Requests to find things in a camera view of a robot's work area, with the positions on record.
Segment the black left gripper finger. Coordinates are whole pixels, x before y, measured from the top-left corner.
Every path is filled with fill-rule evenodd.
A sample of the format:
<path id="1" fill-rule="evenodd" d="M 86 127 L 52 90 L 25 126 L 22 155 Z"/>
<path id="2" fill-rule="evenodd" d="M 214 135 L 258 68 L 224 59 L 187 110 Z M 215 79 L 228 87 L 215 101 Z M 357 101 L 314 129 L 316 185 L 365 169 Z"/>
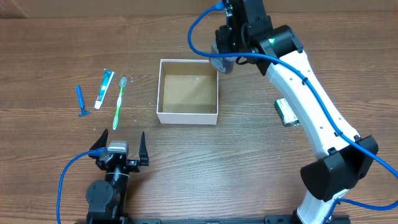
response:
<path id="1" fill-rule="evenodd" d="M 100 155 L 106 150 L 106 143 L 108 140 L 108 129 L 105 129 L 99 139 L 90 148 L 89 156 L 91 158 L 99 158 Z"/>
<path id="2" fill-rule="evenodd" d="M 146 148 L 145 132 L 142 132 L 139 146 L 139 163 L 141 166 L 149 166 L 149 155 Z"/>

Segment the clear soap bottle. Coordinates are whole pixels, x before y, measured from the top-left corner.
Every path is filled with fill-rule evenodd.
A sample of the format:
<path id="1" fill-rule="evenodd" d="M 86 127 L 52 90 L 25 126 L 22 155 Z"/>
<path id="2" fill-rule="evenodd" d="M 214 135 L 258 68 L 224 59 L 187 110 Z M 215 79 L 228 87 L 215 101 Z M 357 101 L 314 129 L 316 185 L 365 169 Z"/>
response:
<path id="1" fill-rule="evenodd" d="M 233 71 L 236 57 L 210 57 L 209 61 L 219 72 L 229 74 Z"/>

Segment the white cardboard box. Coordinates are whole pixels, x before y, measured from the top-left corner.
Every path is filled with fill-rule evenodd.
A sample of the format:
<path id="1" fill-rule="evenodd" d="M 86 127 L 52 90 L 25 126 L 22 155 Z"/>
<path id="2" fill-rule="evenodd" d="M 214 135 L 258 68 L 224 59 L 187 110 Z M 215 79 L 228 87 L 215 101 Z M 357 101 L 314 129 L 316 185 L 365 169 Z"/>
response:
<path id="1" fill-rule="evenodd" d="M 156 113 L 162 124 L 216 125 L 219 72 L 207 60 L 162 59 Z"/>

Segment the green white soap box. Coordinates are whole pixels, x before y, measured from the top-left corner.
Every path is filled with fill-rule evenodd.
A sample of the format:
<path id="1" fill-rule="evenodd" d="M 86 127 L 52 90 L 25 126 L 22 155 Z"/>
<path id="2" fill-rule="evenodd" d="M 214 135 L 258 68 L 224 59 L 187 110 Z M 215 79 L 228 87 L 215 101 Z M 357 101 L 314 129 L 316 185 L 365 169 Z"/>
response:
<path id="1" fill-rule="evenodd" d="M 274 106 L 285 126 L 300 126 L 300 122 L 285 98 L 278 99 Z"/>

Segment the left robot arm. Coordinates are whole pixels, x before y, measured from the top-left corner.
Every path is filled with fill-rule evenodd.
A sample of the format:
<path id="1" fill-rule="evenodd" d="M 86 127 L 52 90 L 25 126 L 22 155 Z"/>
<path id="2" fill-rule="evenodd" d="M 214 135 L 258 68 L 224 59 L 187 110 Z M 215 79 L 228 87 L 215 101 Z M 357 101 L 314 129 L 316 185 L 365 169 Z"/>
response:
<path id="1" fill-rule="evenodd" d="M 103 180 L 93 182 L 86 190 L 89 209 L 87 223 L 132 223 L 124 211 L 129 174 L 139 172 L 141 166 L 149 165 L 145 134 L 141 134 L 139 159 L 129 159 L 126 141 L 107 143 L 108 130 L 93 144 L 90 157 L 100 170 L 105 171 Z"/>

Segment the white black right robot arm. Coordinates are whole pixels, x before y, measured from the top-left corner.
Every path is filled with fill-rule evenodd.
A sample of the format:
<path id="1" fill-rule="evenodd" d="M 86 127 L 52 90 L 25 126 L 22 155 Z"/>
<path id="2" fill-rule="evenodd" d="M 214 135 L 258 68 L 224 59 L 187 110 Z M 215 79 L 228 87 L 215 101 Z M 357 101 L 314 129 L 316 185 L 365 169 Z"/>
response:
<path id="1" fill-rule="evenodd" d="M 317 80 L 303 45 L 287 25 L 274 27 L 262 1 L 222 1 L 226 24 L 216 31 L 224 57 L 245 58 L 283 94 L 303 126 L 315 162 L 301 168 L 306 187 L 291 223 L 348 223 L 336 206 L 375 160 L 378 145 L 361 137 L 336 109 Z"/>

